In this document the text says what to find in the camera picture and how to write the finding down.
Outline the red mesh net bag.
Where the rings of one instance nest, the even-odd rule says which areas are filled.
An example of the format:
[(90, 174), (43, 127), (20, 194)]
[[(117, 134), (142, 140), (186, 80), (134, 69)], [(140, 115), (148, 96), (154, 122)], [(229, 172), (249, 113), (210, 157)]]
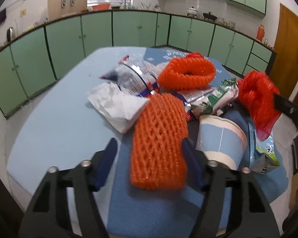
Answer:
[(274, 98), (274, 95), (279, 94), (279, 89), (265, 72), (255, 70), (238, 80), (238, 88), (238, 100), (248, 110), (255, 125), (257, 138), (260, 141), (266, 140), (281, 116), (275, 109)]

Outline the blue milk carton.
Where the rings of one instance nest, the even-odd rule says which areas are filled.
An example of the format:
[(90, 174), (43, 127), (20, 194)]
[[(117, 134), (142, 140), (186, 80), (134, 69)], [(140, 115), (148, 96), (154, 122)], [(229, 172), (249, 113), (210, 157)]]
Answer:
[(249, 168), (251, 171), (264, 175), (275, 170), (281, 164), (277, 159), (273, 141), (273, 132), (264, 141), (257, 137), (253, 124), (249, 126)]

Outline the blue paper cup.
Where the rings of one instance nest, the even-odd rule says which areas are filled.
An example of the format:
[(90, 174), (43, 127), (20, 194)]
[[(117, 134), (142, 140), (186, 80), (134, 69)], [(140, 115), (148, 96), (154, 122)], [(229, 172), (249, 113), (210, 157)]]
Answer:
[(208, 160), (237, 170), (247, 145), (247, 136), (233, 121), (215, 115), (200, 116), (196, 150)]

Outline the green white snack bag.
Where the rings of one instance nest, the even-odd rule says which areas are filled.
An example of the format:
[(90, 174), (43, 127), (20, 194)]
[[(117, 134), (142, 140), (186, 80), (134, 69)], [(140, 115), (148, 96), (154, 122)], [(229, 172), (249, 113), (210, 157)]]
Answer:
[(207, 86), (200, 90), (178, 93), (183, 101), (186, 120), (199, 119), (200, 115), (219, 115), (224, 107), (238, 97), (237, 79), (225, 79), (220, 85)]

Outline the orange foam net sleeve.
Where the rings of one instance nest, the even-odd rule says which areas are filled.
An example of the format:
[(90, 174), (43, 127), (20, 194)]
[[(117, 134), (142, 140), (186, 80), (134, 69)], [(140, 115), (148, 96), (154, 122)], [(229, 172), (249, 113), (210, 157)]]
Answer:
[(170, 93), (156, 94), (134, 129), (130, 182), (146, 190), (181, 190), (187, 168), (182, 140), (188, 137), (183, 102)]

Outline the white tissue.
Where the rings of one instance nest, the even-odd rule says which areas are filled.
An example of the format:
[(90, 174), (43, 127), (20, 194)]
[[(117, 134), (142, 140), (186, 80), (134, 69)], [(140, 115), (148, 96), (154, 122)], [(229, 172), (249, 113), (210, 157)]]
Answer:
[(102, 83), (88, 93), (92, 106), (120, 133), (126, 133), (150, 101), (122, 92), (112, 82)]

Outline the silver blue snack wrapper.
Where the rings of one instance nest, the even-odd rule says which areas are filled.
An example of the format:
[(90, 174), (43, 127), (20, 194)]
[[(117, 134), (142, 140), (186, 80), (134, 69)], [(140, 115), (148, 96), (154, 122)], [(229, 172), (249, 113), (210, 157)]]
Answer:
[(127, 55), (100, 79), (117, 84), (122, 92), (129, 95), (148, 97), (159, 93), (158, 76), (167, 65), (167, 62), (154, 65)]

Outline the green lower kitchen cabinets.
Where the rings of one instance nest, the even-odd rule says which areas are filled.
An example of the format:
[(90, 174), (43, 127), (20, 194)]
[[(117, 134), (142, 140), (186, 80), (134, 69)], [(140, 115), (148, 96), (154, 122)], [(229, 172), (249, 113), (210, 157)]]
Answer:
[(269, 73), (272, 48), (218, 23), (163, 12), (87, 13), (36, 27), (0, 48), (0, 111), (8, 117), (96, 49), (171, 47), (216, 59), (238, 76)]

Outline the wooden door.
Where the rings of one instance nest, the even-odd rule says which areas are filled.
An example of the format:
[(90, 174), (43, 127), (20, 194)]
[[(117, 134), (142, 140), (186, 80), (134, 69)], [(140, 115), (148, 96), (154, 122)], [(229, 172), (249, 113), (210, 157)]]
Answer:
[(274, 51), (276, 58), (269, 77), (280, 94), (289, 98), (298, 81), (298, 16), (283, 4)]

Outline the orange thermos flask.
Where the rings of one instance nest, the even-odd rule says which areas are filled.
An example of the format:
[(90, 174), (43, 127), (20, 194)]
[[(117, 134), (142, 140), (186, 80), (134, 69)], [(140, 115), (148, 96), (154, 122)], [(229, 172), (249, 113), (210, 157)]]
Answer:
[(260, 25), (257, 30), (256, 39), (262, 42), (264, 35), (265, 35), (264, 25)]

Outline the black wok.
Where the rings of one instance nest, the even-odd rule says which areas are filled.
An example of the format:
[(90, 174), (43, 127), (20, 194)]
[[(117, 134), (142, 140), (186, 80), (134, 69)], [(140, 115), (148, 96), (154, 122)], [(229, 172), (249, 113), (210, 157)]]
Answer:
[(204, 20), (215, 22), (217, 20), (217, 16), (213, 15), (212, 12), (203, 13)]

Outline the white cooking pot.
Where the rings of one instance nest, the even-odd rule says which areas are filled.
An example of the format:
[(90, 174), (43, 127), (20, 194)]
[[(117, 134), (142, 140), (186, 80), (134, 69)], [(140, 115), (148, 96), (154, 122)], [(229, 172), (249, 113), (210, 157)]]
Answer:
[(194, 7), (187, 8), (187, 16), (188, 17), (198, 17), (198, 10)]

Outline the brown cardboard box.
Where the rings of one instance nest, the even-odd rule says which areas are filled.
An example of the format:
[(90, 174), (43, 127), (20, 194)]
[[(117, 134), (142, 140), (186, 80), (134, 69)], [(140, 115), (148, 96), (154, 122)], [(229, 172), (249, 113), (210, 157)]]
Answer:
[(87, 0), (47, 0), (48, 20), (79, 14), (87, 10)]

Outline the red plastic basin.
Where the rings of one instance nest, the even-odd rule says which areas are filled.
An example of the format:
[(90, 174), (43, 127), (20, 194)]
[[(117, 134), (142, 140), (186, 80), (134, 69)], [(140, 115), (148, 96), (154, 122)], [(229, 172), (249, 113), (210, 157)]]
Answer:
[(104, 11), (104, 10), (109, 10), (110, 7), (111, 7), (110, 3), (101, 3), (101, 4), (98, 4), (98, 5), (93, 5), (92, 9), (94, 11)]

